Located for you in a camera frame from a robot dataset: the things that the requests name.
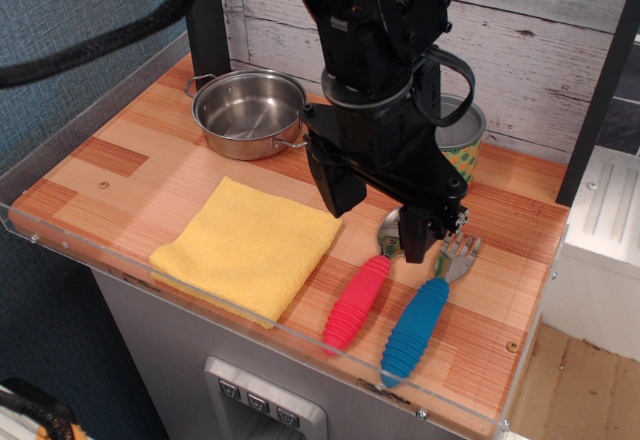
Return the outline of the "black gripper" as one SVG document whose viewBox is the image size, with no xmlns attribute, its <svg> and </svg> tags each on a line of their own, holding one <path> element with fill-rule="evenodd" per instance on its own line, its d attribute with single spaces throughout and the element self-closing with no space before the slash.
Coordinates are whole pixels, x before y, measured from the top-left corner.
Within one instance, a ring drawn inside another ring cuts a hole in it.
<svg viewBox="0 0 640 440">
<path fill-rule="evenodd" d="M 359 205 L 369 188 L 400 203 L 399 234 L 408 263 L 468 219 L 468 183 L 439 149 L 437 127 L 458 121 L 442 107 L 440 76 L 416 74 L 381 98 L 351 91 L 328 104 L 308 103 L 307 159 L 328 211 L 340 218 Z"/>
</svg>

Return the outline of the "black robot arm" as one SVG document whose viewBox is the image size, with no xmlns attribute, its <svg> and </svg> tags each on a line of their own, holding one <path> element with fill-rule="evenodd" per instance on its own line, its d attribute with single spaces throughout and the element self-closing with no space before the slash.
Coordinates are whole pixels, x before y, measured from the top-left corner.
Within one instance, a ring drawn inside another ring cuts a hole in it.
<svg viewBox="0 0 640 440">
<path fill-rule="evenodd" d="M 446 160 L 436 131 L 469 110 L 466 98 L 441 111 L 440 70 L 468 83 L 471 68 L 440 49 L 451 28 L 450 0 L 302 0 L 322 46 L 327 104 L 307 107 L 307 158 L 321 196 L 335 216 L 375 188 L 401 205 L 405 258 L 421 262 L 428 249 L 466 220 L 468 186 Z"/>
</svg>

